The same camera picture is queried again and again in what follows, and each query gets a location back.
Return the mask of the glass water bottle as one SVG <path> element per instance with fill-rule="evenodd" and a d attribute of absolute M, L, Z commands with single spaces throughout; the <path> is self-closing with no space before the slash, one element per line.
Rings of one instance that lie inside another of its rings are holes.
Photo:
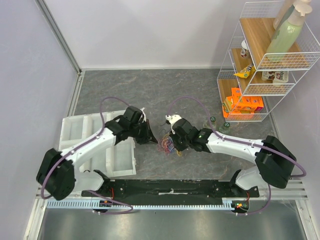
<path fill-rule="evenodd" d="M 219 126 L 218 131 L 222 134 L 228 134 L 230 132 L 230 123 L 224 122 L 222 125 Z"/>
<path fill-rule="evenodd" d="M 203 123 L 203 127 L 206 129 L 216 129 L 217 123 L 216 123 L 216 118 L 214 116 L 211 116 L 209 119 L 207 119 Z"/>

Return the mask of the aluminium corner post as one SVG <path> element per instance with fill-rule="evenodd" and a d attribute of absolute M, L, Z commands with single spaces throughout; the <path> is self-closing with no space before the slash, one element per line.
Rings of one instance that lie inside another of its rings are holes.
<path fill-rule="evenodd" d="M 62 50 L 66 54 L 70 64 L 72 65 L 73 69 L 77 72 L 78 75 L 82 73 L 82 68 L 78 64 L 74 54 L 72 53 L 66 39 L 63 36 L 62 31 L 60 30 L 53 14 L 51 13 L 47 3 L 45 0 L 35 0 L 35 3 L 39 7 L 40 11 L 42 12 L 45 20 L 47 21 L 49 27 L 51 28 L 54 36 L 56 37 L 59 45 L 61 46 Z"/>

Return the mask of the orange snack box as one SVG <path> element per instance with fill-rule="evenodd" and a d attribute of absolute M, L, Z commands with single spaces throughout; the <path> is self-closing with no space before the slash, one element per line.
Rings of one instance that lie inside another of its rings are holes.
<path fill-rule="evenodd" d="M 264 108 L 264 102 L 261 96 L 242 96 L 241 90 L 238 87 L 231 88 L 231 96 L 233 97 L 235 107 L 231 113 L 226 113 L 222 105 L 223 116 L 225 118 L 231 114 L 254 114 Z"/>

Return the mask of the left glass water bottle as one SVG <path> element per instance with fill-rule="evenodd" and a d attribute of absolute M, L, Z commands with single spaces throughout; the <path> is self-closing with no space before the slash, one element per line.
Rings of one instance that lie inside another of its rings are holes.
<path fill-rule="evenodd" d="M 216 118 L 214 116 L 211 116 L 209 119 L 207 119 L 203 123 L 203 127 L 206 129 L 216 129 L 217 123 L 216 123 Z"/>

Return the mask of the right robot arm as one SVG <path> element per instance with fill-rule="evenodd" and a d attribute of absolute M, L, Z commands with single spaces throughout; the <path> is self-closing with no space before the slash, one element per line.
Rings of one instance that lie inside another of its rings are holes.
<path fill-rule="evenodd" d="M 233 175 L 229 184 L 233 196 L 240 197 L 252 187 L 264 183 L 278 189 L 286 188 L 297 159 L 278 138 L 244 139 L 209 128 L 198 130 L 177 114 L 165 118 L 171 128 L 173 145 L 178 151 L 191 148 L 197 152 L 234 156 L 254 164 Z"/>

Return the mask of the small white cup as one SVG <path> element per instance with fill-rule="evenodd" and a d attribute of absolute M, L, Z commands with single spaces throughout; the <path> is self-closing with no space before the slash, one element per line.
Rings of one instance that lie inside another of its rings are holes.
<path fill-rule="evenodd" d="M 249 51 L 249 48 L 248 48 L 248 45 L 247 45 L 247 42 L 245 39 L 241 42 L 240 55 L 244 59 L 250 58 L 250 51 Z"/>

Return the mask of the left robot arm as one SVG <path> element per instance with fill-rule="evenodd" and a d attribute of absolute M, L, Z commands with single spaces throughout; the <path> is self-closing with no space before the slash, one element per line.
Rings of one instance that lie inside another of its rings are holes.
<path fill-rule="evenodd" d="M 107 176 L 100 170 L 81 172 L 80 167 L 100 151 L 133 138 L 139 145 L 157 143 L 143 110 L 128 106 L 123 114 L 103 121 L 98 132 L 62 151 L 49 149 L 42 160 L 36 180 L 43 199 L 60 201 L 74 191 L 93 191 L 99 197 L 110 191 Z"/>

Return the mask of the yellow snack bag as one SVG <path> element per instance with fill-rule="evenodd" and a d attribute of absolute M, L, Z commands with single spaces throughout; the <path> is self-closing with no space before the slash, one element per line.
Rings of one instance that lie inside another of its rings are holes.
<path fill-rule="evenodd" d="M 233 75 L 238 78 L 247 79 L 251 75 L 253 75 L 256 71 L 256 68 L 253 63 L 247 65 L 244 69 L 242 69 L 240 72 L 236 72 Z"/>

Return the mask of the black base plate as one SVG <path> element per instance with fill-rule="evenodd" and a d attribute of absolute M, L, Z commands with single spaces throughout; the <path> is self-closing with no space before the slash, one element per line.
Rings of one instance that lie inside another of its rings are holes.
<path fill-rule="evenodd" d="M 256 185 L 241 190 L 228 181 L 213 179 L 111 179 L 96 192 L 137 206 L 220 205 L 223 198 L 260 196 Z"/>

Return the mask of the beige pump bottle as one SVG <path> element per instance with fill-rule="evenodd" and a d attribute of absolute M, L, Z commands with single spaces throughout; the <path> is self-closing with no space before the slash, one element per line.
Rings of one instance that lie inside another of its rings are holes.
<path fill-rule="evenodd" d="M 307 0 L 285 0 L 283 5 L 281 6 L 277 16 L 273 21 L 273 28 L 276 31 L 284 21 L 288 19 L 288 17 L 292 14 L 295 6 L 301 3 L 309 3 L 310 1 Z"/>

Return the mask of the green yellow snack box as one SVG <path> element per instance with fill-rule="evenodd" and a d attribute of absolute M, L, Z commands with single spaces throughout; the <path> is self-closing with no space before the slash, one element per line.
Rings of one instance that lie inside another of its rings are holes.
<path fill-rule="evenodd" d="M 225 100 L 222 102 L 222 106 L 226 113 L 232 113 L 235 108 L 233 97 L 227 96 Z"/>

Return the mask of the green lotion pump bottle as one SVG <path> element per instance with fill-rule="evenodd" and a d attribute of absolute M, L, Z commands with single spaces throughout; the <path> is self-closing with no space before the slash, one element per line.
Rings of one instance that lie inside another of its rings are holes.
<path fill-rule="evenodd" d="M 281 62 L 300 35 L 306 16 L 313 11 L 310 2 L 296 0 L 283 15 L 266 50 L 266 58 L 272 63 Z"/>

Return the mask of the white compartment tray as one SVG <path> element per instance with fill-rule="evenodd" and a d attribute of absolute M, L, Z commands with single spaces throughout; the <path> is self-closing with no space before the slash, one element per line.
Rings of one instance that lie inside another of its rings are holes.
<path fill-rule="evenodd" d="M 62 119 L 58 150 L 72 147 L 100 131 L 102 120 L 99 113 L 69 116 Z M 86 161 L 79 170 L 99 170 L 107 177 L 132 176 L 136 174 L 136 144 L 133 138 L 116 146 L 99 151 Z"/>

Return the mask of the right glass water bottle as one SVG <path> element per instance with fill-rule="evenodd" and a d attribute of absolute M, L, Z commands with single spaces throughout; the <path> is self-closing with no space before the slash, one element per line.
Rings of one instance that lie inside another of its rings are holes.
<path fill-rule="evenodd" d="M 230 132 L 230 123 L 224 122 L 222 125 L 219 126 L 218 131 L 222 134 L 228 134 Z"/>

